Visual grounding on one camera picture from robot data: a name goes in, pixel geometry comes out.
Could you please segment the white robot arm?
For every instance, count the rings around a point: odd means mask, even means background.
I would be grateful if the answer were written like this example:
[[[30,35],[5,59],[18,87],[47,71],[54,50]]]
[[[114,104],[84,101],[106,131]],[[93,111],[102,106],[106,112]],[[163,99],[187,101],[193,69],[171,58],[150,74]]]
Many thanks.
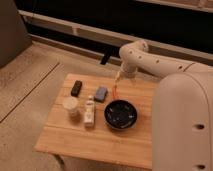
[[[152,101],[152,170],[213,171],[213,67],[152,54],[135,41],[119,50],[119,74],[161,78]]]

